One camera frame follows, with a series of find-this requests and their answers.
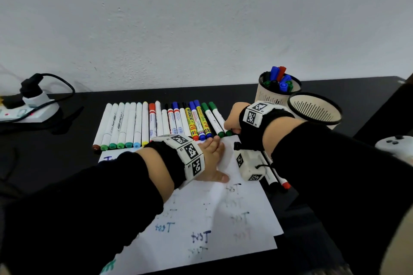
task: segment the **yellow marker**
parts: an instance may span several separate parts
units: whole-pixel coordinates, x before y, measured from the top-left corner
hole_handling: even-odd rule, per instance
[[[205,136],[207,138],[212,137],[211,130],[209,129],[206,118],[204,117],[204,113],[202,112],[201,105],[199,104],[199,100],[194,100],[194,103],[195,103],[195,106],[197,107],[198,116],[199,116],[199,119],[201,120],[201,124],[205,132]]]
[[[191,131],[192,139],[197,141],[199,140],[199,136],[198,136],[197,127],[195,125],[194,118],[192,117],[191,109],[187,106],[185,102],[183,102],[183,107],[185,109],[186,118],[188,120],[189,130]]]

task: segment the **black long-sleeve shirt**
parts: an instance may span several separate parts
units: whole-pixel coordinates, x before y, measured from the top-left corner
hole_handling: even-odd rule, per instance
[[[354,274],[378,273],[413,203],[412,167],[311,123],[284,137],[271,158]],[[12,275],[27,274],[41,258],[45,273],[81,266],[85,274],[98,274],[162,211],[141,156],[123,153],[9,205],[0,258]]]

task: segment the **wall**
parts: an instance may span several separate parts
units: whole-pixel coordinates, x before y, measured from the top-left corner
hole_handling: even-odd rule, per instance
[[[0,0],[0,93],[35,72],[83,91],[253,83],[272,65],[406,78],[412,35],[413,0]]]

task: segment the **mesh pen cup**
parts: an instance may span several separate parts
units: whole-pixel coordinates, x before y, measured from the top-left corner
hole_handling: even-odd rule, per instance
[[[258,100],[261,101],[269,101],[272,103],[275,103],[276,105],[287,105],[287,100],[288,97],[291,96],[291,94],[301,91],[301,82],[296,79],[294,76],[291,76],[291,82],[292,82],[292,90],[291,91],[278,91],[278,92],[272,92],[269,90],[265,85],[264,85],[264,73],[260,75],[258,78],[258,88],[257,88],[257,93],[255,95],[255,102]]]
[[[343,112],[335,102],[314,93],[292,94],[287,100],[287,107],[296,119],[323,124],[330,129],[342,120]]]

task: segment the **white sheet of paper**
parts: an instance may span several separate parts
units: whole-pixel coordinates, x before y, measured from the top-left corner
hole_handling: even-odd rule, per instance
[[[238,136],[221,141],[226,149],[218,169],[230,182],[194,180],[175,190],[163,213],[115,256],[104,274],[144,274],[277,248],[273,236],[283,231],[260,183],[241,178],[233,154]],[[99,161],[125,151],[136,148],[103,152]]]

